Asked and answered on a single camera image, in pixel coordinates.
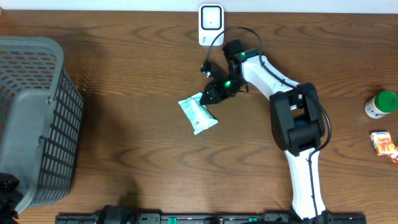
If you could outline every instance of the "green lid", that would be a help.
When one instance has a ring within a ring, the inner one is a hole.
[[[374,99],[376,107],[384,113],[390,113],[398,109],[398,96],[391,91],[382,91]]]

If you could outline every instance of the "snack package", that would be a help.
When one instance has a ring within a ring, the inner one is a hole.
[[[379,156],[391,155],[397,151],[396,146],[392,142],[390,133],[376,132],[371,134],[373,146]]]
[[[393,162],[395,162],[398,165],[398,152],[394,153],[394,154],[388,154],[387,155]]]
[[[197,93],[186,100],[179,101],[179,105],[184,110],[189,121],[191,121],[195,135],[218,123],[206,106],[199,103],[202,95],[203,93]]]

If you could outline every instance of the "white wall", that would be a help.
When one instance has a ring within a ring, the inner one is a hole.
[[[3,9],[197,11],[203,0],[0,0]],[[219,0],[227,12],[398,13],[398,0]]]

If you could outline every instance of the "white bottle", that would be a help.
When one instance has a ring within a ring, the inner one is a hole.
[[[366,114],[379,119],[398,109],[398,96],[392,91],[383,91],[365,104]]]

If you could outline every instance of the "black mounting bracket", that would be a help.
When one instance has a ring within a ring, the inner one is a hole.
[[[317,217],[319,224],[366,224],[362,214],[334,215],[323,212]],[[300,220],[291,212],[266,212],[265,214],[184,214],[163,215],[159,213],[133,213],[121,207],[105,206],[92,215],[58,215],[55,224],[300,224],[313,223]]]
[[[298,87],[318,101],[317,91],[311,83]],[[320,145],[325,126],[320,110],[311,99],[297,90],[290,90],[271,95],[269,103],[272,135],[281,150],[289,150],[294,156],[299,156],[300,152]],[[294,105],[304,113],[293,116],[291,106]]]
[[[14,218],[18,218],[15,211],[23,195],[16,190],[19,180],[11,174],[0,173],[0,223],[15,223]]]

